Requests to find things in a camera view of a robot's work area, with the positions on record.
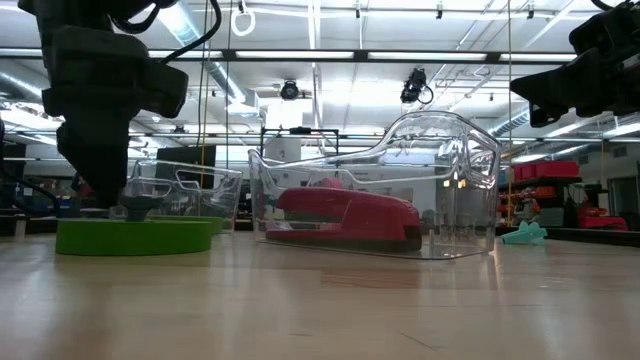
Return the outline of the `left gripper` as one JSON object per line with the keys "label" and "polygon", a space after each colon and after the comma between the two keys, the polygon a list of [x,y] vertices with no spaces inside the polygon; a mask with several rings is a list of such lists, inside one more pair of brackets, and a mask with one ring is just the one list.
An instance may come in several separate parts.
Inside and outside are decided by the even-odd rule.
{"label": "left gripper", "polygon": [[[175,118],[185,101],[188,76],[149,56],[138,38],[117,33],[109,19],[39,19],[49,87],[45,111],[114,111],[132,118],[141,110]],[[129,125],[125,121],[67,120],[57,130],[57,149],[104,207],[119,203],[127,222],[144,222],[164,199],[120,194],[126,184]]]}

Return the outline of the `black flat panel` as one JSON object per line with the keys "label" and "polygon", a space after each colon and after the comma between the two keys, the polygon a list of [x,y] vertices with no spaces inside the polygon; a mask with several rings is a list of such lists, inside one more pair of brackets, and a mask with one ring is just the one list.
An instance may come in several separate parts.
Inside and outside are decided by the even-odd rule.
{"label": "black flat panel", "polygon": [[216,162],[216,146],[199,147],[174,147],[161,148],[157,152],[156,176],[163,179],[181,182],[196,181],[200,188],[211,189],[214,187],[214,176],[204,174],[196,168],[188,168],[186,171],[178,170],[177,163],[197,166],[214,167]]}

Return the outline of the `silver ventilation duct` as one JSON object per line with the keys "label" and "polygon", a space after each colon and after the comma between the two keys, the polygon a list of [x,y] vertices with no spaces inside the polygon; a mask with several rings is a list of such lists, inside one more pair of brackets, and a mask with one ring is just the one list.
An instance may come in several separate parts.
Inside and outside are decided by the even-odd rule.
{"label": "silver ventilation duct", "polygon": [[[182,46],[190,45],[204,35],[182,0],[161,10],[158,19]],[[241,88],[234,75],[221,62],[213,61],[214,51],[208,43],[203,42],[194,50],[205,53],[205,60],[202,61],[203,70],[219,87],[219,97],[225,97],[228,103],[226,110],[238,116],[257,116],[260,112],[258,95],[249,89]]]}

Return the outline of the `black overhead crossbar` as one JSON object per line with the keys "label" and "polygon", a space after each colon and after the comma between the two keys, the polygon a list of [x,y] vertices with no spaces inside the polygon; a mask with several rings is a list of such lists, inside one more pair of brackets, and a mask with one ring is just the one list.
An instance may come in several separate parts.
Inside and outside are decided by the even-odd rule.
{"label": "black overhead crossbar", "polygon": [[469,52],[414,50],[189,50],[177,57],[179,62],[214,60],[222,62],[320,62],[320,63],[417,63],[417,64],[489,64],[489,65],[563,65],[576,59],[561,52]]}

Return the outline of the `small red storage bin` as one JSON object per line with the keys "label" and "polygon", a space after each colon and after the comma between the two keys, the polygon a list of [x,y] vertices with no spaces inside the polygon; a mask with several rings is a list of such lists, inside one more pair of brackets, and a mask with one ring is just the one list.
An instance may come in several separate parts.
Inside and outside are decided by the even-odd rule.
{"label": "small red storage bin", "polygon": [[578,225],[582,229],[627,231],[627,223],[622,217],[608,216],[607,210],[597,207],[580,207]]}

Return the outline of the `clear plastic bin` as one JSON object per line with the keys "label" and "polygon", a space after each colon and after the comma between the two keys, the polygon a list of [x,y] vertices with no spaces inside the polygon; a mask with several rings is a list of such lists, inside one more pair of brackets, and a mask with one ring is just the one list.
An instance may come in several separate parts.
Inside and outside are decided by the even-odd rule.
{"label": "clear plastic bin", "polygon": [[[248,154],[252,223],[256,240],[420,260],[486,254],[494,248],[501,144],[482,128],[450,112],[414,112],[397,119],[365,150],[293,162]],[[276,207],[287,189],[316,187],[339,178],[346,190],[407,200],[418,210],[422,248],[416,252],[306,246],[266,239],[267,227],[282,225]]]}
{"label": "clear plastic bin", "polygon": [[[178,170],[186,171],[193,167],[204,174],[213,175],[214,187],[204,189],[200,188],[196,181],[181,182],[178,178],[158,178],[157,163],[157,160],[136,162],[121,194],[164,199],[159,207],[147,214],[145,220],[210,222],[215,234],[233,230],[241,191],[241,172],[177,163]],[[110,210],[110,216],[126,219],[127,210],[119,203]]]}

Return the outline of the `red stapler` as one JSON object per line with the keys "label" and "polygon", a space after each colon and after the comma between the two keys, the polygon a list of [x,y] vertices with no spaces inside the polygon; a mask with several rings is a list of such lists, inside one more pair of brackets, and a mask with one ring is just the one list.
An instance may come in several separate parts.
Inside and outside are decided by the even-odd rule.
{"label": "red stapler", "polygon": [[418,210],[407,200],[339,188],[285,190],[276,203],[282,225],[267,227],[269,241],[344,249],[416,252],[422,248]]}

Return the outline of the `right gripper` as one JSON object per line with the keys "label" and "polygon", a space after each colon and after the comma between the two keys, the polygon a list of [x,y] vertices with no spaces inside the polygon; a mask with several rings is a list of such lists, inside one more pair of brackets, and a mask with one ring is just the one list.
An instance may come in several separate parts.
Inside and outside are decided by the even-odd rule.
{"label": "right gripper", "polygon": [[576,59],[510,82],[529,102],[532,128],[551,125],[570,109],[580,117],[640,112],[640,2],[594,6],[600,12],[569,35]]}

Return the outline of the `teal staple remover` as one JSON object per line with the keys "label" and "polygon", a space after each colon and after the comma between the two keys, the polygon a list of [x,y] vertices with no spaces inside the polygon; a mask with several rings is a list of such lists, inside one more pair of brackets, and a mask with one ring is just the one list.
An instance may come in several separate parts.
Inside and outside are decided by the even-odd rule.
{"label": "teal staple remover", "polygon": [[501,236],[504,244],[516,245],[543,245],[548,232],[537,222],[521,222],[515,231]]}

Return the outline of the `wide red storage bin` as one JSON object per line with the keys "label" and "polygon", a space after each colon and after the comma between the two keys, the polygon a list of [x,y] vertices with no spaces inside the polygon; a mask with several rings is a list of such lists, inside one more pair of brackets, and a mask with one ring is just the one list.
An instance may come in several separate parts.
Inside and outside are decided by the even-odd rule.
{"label": "wide red storage bin", "polygon": [[516,165],[514,167],[516,181],[546,177],[578,177],[579,165],[575,161],[544,161]]}

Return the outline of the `green tape roll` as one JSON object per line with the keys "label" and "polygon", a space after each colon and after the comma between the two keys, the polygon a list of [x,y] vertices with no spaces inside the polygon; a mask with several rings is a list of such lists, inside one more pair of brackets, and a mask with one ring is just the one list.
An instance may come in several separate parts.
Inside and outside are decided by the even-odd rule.
{"label": "green tape roll", "polygon": [[75,256],[156,256],[207,251],[212,224],[201,221],[108,219],[58,221],[55,252]]}

